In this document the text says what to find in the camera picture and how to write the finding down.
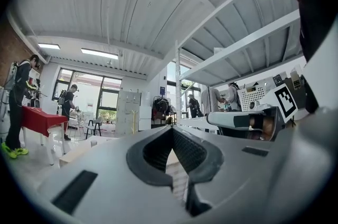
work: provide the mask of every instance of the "red table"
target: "red table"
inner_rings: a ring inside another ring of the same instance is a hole
[[[47,154],[50,161],[50,164],[53,165],[53,157],[51,153],[51,142],[53,139],[52,135],[49,135],[48,129],[54,125],[61,125],[62,131],[64,129],[64,123],[68,122],[68,119],[66,116],[59,116],[59,115],[52,115],[47,114],[42,111],[41,108],[32,108],[32,107],[23,107],[22,108],[22,122],[21,126],[23,128],[23,138],[25,141],[25,146],[27,144],[26,142],[26,128],[41,133],[43,136],[46,137],[46,146],[47,146]],[[62,136],[62,153],[64,154],[64,137],[63,133]],[[40,142],[41,145],[43,145],[42,142],[42,136],[40,136]]]

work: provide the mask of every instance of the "window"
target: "window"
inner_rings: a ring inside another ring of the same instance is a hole
[[[113,78],[104,79],[102,89],[120,90],[120,88],[121,88],[121,80]]]
[[[73,71],[61,69],[55,82],[52,100],[57,101],[63,90],[68,90]]]
[[[61,91],[63,90],[66,90],[66,91],[68,90],[68,84],[57,82],[57,85],[54,91],[54,98],[58,99],[60,97]]]
[[[70,82],[72,74],[73,74],[73,71],[61,69],[59,76],[58,76],[58,80]]]
[[[181,74],[185,73],[189,70],[188,67],[181,66]],[[176,65],[175,62],[170,62],[167,66],[167,98],[170,98],[171,105],[176,108],[176,77],[175,77],[175,71],[176,71]],[[182,80],[181,86],[183,93],[190,85],[192,85],[193,81],[189,80]],[[189,103],[188,95],[192,94],[199,103],[200,101],[200,85],[198,83],[195,83],[193,87],[191,87],[183,96],[182,96],[182,111],[190,112],[189,109],[186,107],[187,103]]]
[[[99,109],[98,110],[98,117],[103,117],[104,122],[109,122],[109,123],[115,122],[116,121],[116,111]]]
[[[118,94],[113,92],[102,92],[100,107],[116,108]]]
[[[62,90],[78,86],[73,103],[81,111],[92,112],[93,118],[102,116],[105,121],[116,118],[116,107],[121,80],[61,69],[55,82],[53,100],[59,99]]]
[[[78,86],[79,90],[74,94],[74,105],[81,111],[93,113],[93,118],[96,118],[102,81],[103,77],[82,72],[74,72],[71,80],[71,85]]]

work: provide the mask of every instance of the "sign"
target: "sign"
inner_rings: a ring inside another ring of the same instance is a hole
[[[165,88],[164,87],[159,88],[159,95],[161,95],[161,96],[165,95]]]
[[[285,123],[298,111],[296,102],[285,84],[272,89],[259,103],[278,107]]]

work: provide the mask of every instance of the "red tablecloth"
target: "red tablecloth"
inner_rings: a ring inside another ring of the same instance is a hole
[[[68,121],[66,116],[47,114],[43,112],[41,108],[38,108],[38,110],[39,111],[31,107],[23,107],[21,126],[48,137],[48,129],[51,126]]]

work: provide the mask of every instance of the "white crate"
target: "white crate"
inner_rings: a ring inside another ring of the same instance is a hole
[[[265,96],[266,92],[264,85],[257,85],[254,87],[256,87],[255,91],[248,92],[252,87],[237,91],[239,100],[241,101],[242,111],[250,111],[251,102],[261,100]]]

